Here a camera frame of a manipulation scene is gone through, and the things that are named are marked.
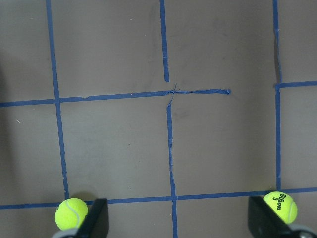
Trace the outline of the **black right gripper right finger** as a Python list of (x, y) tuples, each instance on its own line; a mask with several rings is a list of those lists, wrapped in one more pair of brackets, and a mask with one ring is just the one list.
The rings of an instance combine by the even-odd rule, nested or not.
[(291, 238), (292, 230), (260, 196), (248, 199), (248, 229), (254, 238)]

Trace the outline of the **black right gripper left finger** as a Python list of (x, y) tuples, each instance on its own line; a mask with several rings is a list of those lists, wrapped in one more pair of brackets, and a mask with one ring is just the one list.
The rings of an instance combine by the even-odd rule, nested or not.
[(96, 199), (82, 225), (75, 234), (76, 238), (106, 238), (109, 232), (108, 202), (106, 198)]

